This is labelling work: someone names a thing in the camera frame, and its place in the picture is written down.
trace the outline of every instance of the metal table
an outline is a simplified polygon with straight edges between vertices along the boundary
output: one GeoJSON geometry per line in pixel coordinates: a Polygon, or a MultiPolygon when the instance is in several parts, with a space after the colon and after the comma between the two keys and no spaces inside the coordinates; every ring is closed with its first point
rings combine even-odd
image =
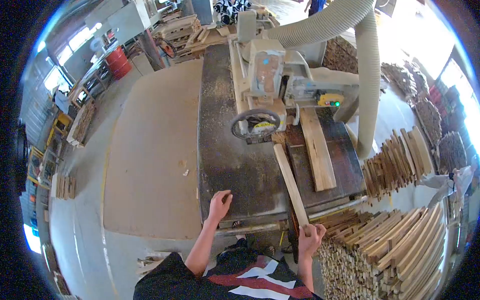
{"type": "MultiPolygon", "coordinates": [[[[319,119],[332,158],[336,188],[314,192],[299,126],[299,133],[288,132],[290,138],[287,140],[300,195],[309,215],[317,213],[321,204],[364,191],[363,175],[345,125],[334,123],[329,109],[321,111],[318,110],[319,119]]],[[[228,45],[209,46],[204,54],[198,118],[198,189],[202,222],[208,217],[213,194],[230,189],[234,198],[220,227],[229,228],[233,221],[243,220],[250,226],[265,224],[267,228],[267,225],[288,219],[287,187],[272,143],[248,145],[232,135],[230,121],[236,115],[228,45]]]]}

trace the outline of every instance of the patterned shirt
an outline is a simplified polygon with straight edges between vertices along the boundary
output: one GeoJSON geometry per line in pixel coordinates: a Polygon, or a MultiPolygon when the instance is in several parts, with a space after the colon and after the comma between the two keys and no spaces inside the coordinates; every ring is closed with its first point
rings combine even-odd
{"type": "Polygon", "coordinates": [[[248,0],[237,0],[235,3],[230,0],[218,0],[214,10],[220,14],[219,21],[223,25],[232,25],[237,22],[238,13],[248,10],[251,6],[248,0]]]}

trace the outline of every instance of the black t-shirt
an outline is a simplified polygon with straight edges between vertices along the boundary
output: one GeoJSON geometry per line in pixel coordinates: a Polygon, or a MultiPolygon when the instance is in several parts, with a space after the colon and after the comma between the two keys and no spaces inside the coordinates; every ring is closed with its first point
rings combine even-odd
{"type": "Polygon", "coordinates": [[[151,299],[320,299],[311,293],[285,261],[236,250],[207,275],[196,278],[178,253],[170,254],[135,286],[134,300],[151,299]]]}

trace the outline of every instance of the support column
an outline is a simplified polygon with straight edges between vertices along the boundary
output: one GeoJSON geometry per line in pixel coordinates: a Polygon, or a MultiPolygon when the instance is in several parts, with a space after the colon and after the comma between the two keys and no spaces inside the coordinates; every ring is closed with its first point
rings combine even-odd
{"type": "Polygon", "coordinates": [[[152,65],[153,70],[158,71],[165,68],[165,65],[163,64],[160,58],[160,53],[158,52],[158,49],[155,46],[155,42],[153,41],[152,34],[150,33],[150,31],[146,29],[145,31],[143,31],[138,35],[138,39],[142,44],[144,51],[147,54],[148,61],[152,65]]]}

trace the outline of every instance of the red barrel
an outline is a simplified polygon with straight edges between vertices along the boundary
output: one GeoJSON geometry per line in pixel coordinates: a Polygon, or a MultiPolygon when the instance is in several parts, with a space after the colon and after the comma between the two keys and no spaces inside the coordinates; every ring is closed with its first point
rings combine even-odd
{"type": "Polygon", "coordinates": [[[107,60],[110,72],[113,73],[113,77],[117,80],[125,76],[132,69],[132,66],[128,62],[128,59],[120,46],[118,46],[118,48],[110,53],[105,59],[107,60]]]}

